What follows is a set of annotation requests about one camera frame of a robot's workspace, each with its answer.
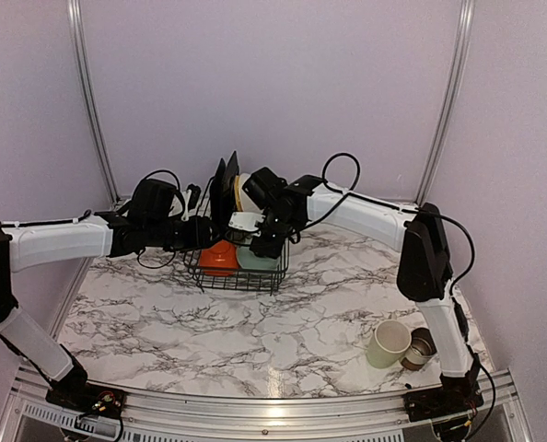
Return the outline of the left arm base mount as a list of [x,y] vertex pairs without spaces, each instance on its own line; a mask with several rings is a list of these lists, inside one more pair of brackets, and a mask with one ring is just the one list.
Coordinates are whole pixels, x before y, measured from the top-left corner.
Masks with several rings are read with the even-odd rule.
[[100,415],[119,419],[122,416],[126,392],[90,383],[86,370],[77,363],[66,376],[60,380],[49,379],[48,383],[48,403],[79,412],[81,417]]

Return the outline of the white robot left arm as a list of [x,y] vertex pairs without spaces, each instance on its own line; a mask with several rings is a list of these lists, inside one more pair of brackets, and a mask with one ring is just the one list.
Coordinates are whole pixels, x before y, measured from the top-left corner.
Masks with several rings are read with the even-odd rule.
[[0,337],[27,358],[77,410],[96,396],[85,369],[18,304],[11,276],[30,267],[81,258],[122,257],[149,248],[166,252],[201,250],[215,240],[207,217],[178,215],[135,222],[115,212],[30,223],[0,222]]

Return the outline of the yellow polka dot plate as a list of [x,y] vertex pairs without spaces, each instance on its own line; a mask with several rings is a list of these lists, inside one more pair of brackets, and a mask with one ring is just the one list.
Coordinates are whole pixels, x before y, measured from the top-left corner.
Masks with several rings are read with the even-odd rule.
[[240,199],[240,191],[242,189],[239,187],[239,183],[240,183],[240,176],[237,176],[233,181],[233,196],[234,196],[236,211],[242,212],[243,208],[242,208],[242,202]]

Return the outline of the white square floral plate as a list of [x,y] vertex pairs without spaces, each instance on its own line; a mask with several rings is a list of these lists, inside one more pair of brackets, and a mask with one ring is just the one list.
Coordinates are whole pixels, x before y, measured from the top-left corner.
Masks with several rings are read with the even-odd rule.
[[225,213],[231,216],[237,209],[236,202],[236,179],[239,175],[238,153],[234,151],[226,166],[223,181],[223,205]]

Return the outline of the round brown rim floral plate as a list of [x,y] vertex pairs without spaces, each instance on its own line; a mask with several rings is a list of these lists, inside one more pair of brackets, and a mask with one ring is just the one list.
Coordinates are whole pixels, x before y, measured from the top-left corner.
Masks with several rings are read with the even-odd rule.
[[240,191],[240,199],[241,199],[242,208],[243,208],[242,212],[261,214],[262,209],[260,209],[259,206],[255,202],[252,201],[250,196],[244,190],[244,185],[245,185],[246,181],[250,178],[250,174],[249,173],[242,173],[239,176],[240,176],[239,187],[242,189]]

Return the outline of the black square floral plate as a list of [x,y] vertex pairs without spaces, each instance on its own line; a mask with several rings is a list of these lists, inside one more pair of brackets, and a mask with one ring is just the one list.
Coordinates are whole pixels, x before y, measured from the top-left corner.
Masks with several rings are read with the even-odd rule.
[[230,176],[226,161],[219,160],[213,181],[210,185],[210,214],[212,221],[222,230],[231,217]]

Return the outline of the light green ceramic bowl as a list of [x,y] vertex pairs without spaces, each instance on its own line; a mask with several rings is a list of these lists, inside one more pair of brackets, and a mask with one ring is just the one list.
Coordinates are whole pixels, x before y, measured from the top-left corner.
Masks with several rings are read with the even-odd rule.
[[242,270],[275,272],[283,269],[280,258],[272,259],[257,256],[249,247],[238,246],[236,256],[239,268]]

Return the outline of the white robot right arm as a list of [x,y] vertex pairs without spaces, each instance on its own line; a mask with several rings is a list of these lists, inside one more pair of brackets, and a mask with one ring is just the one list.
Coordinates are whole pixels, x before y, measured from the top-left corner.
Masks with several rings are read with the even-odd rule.
[[436,344],[443,378],[435,404],[453,413],[471,396],[464,377],[474,365],[467,321],[453,295],[456,280],[450,260],[444,217],[436,206],[419,208],[375,200],[340,189],[320,177],[305,175],[292,183],[261,169],[242,184],[240,194],[256,206],[258,234],[251,246],[275,256],[293,236],[328,223],[371,238],[399,252],[400,293],[421,311]]

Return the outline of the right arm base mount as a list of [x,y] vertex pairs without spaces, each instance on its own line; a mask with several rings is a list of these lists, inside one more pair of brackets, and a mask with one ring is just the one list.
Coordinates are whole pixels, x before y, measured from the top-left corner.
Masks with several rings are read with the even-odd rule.
[[480,371],[481,364],[475,360],[462,378],[441,375],[439,387],[410,390],[404,394],[403,405],[409,421],[437,419],[483,406],[484,399],[477,380]]

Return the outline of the white ceramic bowl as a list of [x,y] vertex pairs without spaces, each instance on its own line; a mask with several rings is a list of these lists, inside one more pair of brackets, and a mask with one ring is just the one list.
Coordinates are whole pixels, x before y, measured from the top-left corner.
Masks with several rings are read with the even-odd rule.
[[239,268],[236,247],[220,240],[211,248],[201,251],[198,265],[208,276],[230,276]]

